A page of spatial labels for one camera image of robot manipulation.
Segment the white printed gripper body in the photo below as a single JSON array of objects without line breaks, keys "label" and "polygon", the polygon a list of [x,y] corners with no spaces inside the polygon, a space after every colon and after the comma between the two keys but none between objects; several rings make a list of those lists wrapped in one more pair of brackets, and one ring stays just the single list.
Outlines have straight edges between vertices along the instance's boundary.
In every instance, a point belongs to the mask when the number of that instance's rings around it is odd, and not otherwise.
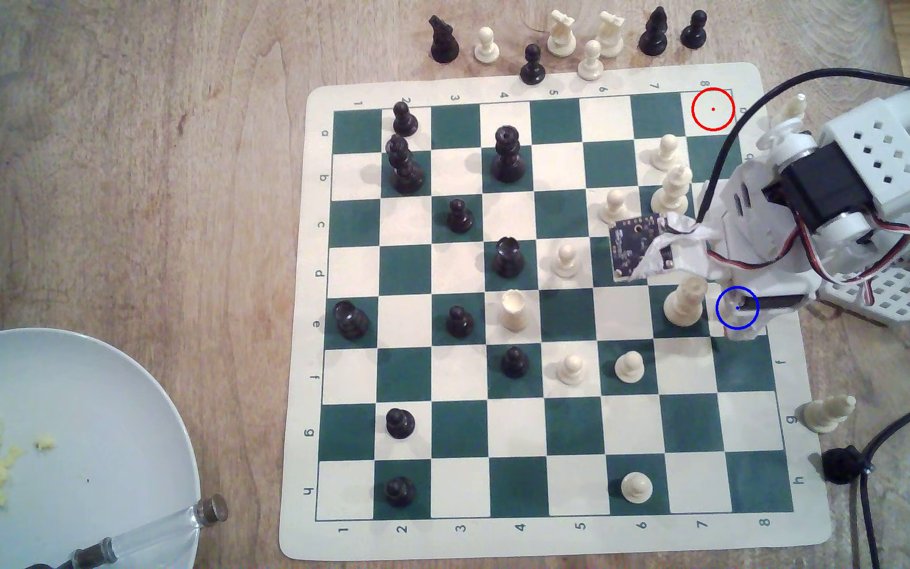
[{"label": "white printed gripper body", "polygon": [[774,180],[765,162],[742,163],[717,188],[706,219],[723,233],[720,254],[742,263],[727,266],[734,285],[750,289],[761,300],[812,300],[819,277],[796,235],[793,214],[764,195]]}]

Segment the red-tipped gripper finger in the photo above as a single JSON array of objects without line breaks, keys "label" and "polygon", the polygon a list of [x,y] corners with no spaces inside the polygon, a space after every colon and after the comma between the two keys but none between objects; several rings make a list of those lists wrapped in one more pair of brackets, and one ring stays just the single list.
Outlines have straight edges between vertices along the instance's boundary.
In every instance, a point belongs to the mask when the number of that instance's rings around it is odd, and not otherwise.
[{"label": "red-tipped gripper finger", "polygon": [[756,295],[745,287],[731,281],[721,282],[719,293],[720,315],[756,315],[759,305]]},{"label": "red-tipped gripper finger", "polygon": [[733,341],[750,341],[766,333],[771,317],[768,315],[729,315],[727,316],[727,338]]}]

